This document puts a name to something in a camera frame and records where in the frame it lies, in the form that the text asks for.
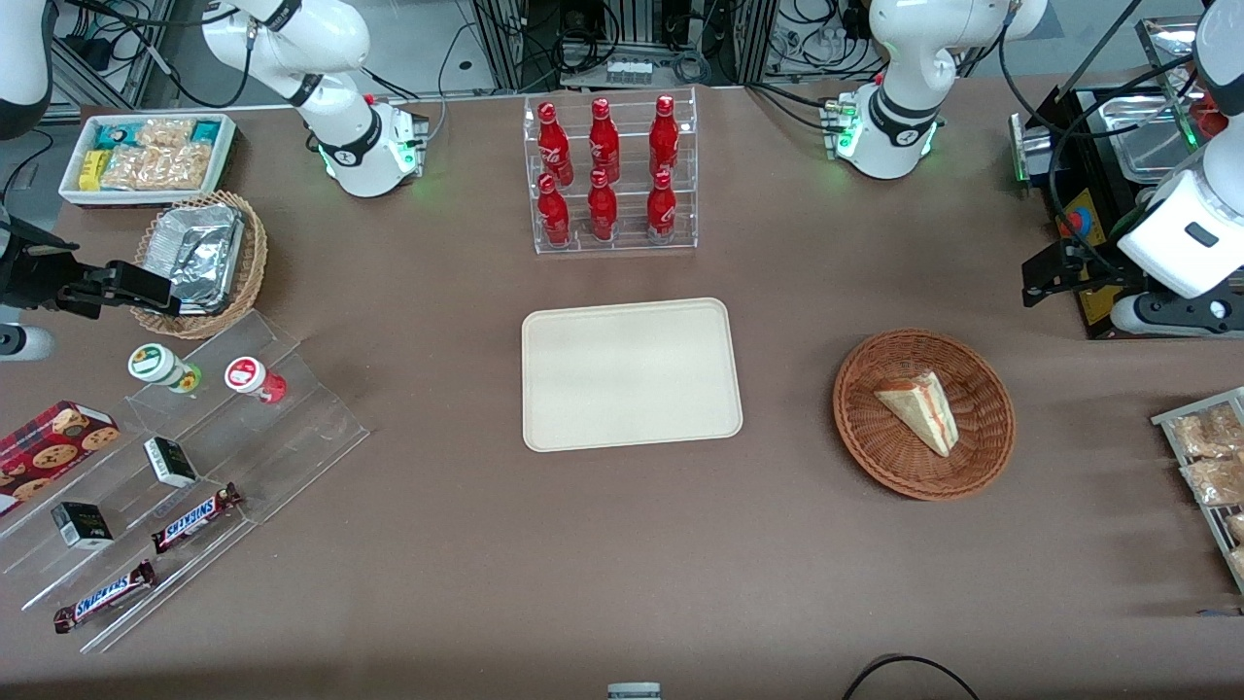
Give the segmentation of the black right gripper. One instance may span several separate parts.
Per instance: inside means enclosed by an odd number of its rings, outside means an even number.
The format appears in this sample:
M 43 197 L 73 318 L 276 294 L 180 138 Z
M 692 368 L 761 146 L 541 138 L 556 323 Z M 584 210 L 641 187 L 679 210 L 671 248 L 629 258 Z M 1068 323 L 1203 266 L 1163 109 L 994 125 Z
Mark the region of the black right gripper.
M 180 298 L 169 279 L 124 261 L 108 262 L 108 274 L 82 276 L 75 251 L 80 244 L 27 223 L 2 223 L 2 305 L 45 307 L 86 320 L 98 320 L 103 307 L 124 305 L 156 315 L 180 315 Z

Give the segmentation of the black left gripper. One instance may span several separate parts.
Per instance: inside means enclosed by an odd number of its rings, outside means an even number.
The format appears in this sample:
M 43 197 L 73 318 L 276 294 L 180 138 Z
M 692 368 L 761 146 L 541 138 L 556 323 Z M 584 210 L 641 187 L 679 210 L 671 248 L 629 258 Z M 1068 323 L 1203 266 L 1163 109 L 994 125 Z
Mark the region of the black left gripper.
M 1137 296 L 1156 288 L 1154 279 L 1128 256 L 1120 256 L 1115 266 L 1093 247 L 1069 247 L 1066 260 L 1065 247 L 1064 242 L 1052 242 L 1023 262 L 1023 306 L 1033 307 L 1065 293 L 1065 274 L 1069 291 L 1097 291 L 1120 283 L 1120 279 L 1128 293 Z

